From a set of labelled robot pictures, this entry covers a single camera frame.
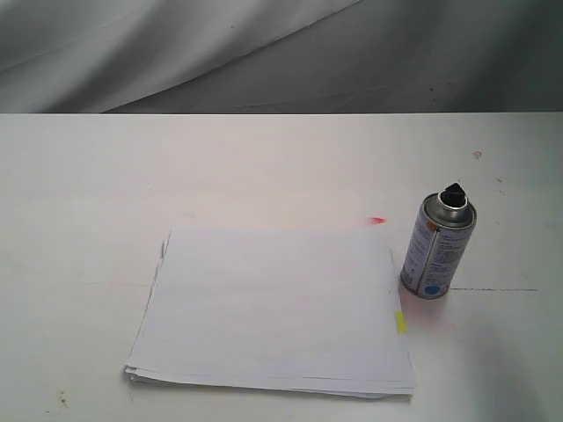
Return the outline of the white paper sheet stack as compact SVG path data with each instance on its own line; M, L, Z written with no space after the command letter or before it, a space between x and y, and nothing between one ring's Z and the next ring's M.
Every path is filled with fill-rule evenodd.
M397 274L373 227L175 229L125 365L134 381L409 396Z

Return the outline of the white labelled spray paint can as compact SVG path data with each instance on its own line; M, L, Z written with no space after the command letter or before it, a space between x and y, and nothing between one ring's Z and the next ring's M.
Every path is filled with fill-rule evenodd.
M446 295L476 222L476 209L458 183L426 197L400 272L403 286L424 299Z

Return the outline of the grey fabric backdrop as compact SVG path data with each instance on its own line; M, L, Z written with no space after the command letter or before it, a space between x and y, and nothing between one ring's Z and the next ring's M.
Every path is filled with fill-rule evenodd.
M3 113L562 107L559 1L4 1Z

